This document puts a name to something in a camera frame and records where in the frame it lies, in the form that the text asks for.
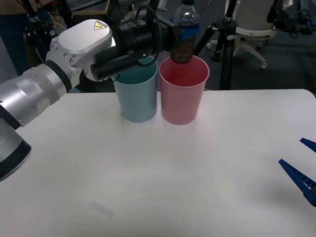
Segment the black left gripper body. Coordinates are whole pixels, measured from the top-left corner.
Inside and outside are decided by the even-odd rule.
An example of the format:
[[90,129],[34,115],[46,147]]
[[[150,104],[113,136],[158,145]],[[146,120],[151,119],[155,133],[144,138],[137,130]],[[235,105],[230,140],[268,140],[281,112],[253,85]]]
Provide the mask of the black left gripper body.
[[171,21],[159,19],[161,27],[161,47],[160,51],[172,52],[179,48],[184,30],[173,24]]

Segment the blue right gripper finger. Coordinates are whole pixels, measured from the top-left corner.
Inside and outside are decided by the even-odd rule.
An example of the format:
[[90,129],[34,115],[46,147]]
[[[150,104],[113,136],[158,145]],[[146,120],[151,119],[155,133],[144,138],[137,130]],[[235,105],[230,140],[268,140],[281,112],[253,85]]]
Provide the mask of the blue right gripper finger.
[[287,173],[287,175],[292,179],[296,186],[301,190],[303,196],[312,205],[316,205],[316,182],[291,166],[289,163],[283,159],[279,160],[279,164]]
[[301,138],[300,142],[310,148],[312,151],[316,152],[316,142],[308,140],[306,138]]

